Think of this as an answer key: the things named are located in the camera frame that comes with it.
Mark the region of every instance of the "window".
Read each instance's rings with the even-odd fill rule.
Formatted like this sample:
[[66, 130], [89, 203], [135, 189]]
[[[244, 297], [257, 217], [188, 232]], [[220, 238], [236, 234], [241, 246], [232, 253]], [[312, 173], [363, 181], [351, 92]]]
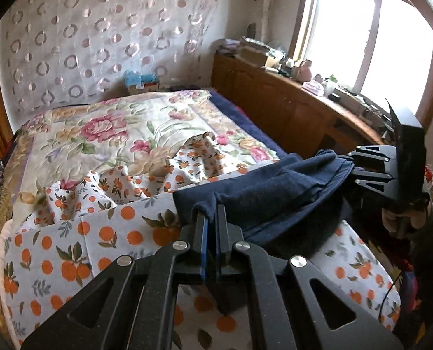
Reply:
[[399, 98], [415, 114], [433, 52], [433, 32], [407, 0], [315, 0], [304, 59], [312, 73], [388, 111]]

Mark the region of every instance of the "navy blue cloth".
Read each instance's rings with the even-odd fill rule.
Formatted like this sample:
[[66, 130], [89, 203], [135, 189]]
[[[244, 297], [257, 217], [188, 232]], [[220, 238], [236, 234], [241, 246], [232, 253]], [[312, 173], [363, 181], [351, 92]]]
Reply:
[[270, 150], [276, 151], [276, 154], [280, 159], [286, 155], [286, 152], [280, 146], [278, 146], [273, 139], [259, 129], [257, 125], [248, 119], [248, 117], [243, 114], [231, 101], [227, 100], [217, 92], [211, 92], [210, 101], [215, 104], [220, 112], [222, 112], [226, 117], [230, 118], [247, 134], [262, 142]]
[[173, 199], [182, 224], [195, 222], [202, 211], [213, 225], [216, 206], [223, 204], [228, 222], [241, 227], [246, 240], [263, 246], [328, 199], [352, 168], [332, 150], [306, 160], [289, 154], [237, 178], [178, 190]]

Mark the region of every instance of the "pink figurine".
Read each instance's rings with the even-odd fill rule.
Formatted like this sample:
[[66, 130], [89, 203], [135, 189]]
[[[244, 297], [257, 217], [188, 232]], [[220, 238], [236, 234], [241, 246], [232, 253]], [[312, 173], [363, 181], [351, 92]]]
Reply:
[[312, 61], [308, 59], [306, 59], [301, 63], [301, 66], [299, 67], [298, 76], [297, 76], [297, 81], [299, 81], [299, 83], [304, 83], [305, 81], [312, 80], [312, 71], [310, 70], [311, 66], [312, 66]]

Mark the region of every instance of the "wooden cabinet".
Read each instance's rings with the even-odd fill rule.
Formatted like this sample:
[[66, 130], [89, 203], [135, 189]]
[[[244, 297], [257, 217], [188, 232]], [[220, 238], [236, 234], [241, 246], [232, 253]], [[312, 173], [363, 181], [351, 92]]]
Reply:
[[280, 146], [287, 153], [297, 153], [303, 158], [315, 154], [325, 133], [324, 114], [304, 102], [297, 102], [286, 127], [290, 135], [283, 136]]
[[308, 158], [325, 147], [347, 152], [357, 145], [382, 144], [343, 107], [240, 60], [215, 55], [212, 86], [288, 153]]

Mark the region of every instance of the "navy blue towel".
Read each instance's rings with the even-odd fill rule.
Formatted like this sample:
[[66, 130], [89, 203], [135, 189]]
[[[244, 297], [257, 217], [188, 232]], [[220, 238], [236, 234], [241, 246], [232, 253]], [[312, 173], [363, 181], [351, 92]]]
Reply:
[[326, 201], [352, 169], [352, 162], [332, 150], [306, 160], [288, 154], [243, 176], [178, 190], [173, 199], [183, 225], [195, 222], [198, 211], [213, 225], [216, 206], [223, 204], [228, 222], [241, 227], [246, 240], [263, 246]]

